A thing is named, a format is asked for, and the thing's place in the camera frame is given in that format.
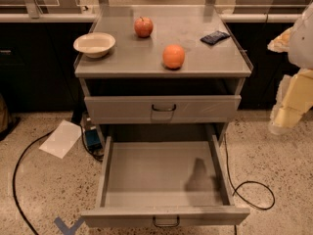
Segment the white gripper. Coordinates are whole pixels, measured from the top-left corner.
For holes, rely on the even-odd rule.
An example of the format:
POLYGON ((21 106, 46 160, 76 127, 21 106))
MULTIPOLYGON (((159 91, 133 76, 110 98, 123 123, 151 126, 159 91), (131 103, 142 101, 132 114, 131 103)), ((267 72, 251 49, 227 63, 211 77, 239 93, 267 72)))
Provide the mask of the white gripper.
POLYGON ((269 122, 269 130, 282 135, 292 130, 313 107, 313 3, 286 29, 270 41, 272 52, 289 51, 289 60, 300 67, 293 76, 284 75, 276 95, 269 122))

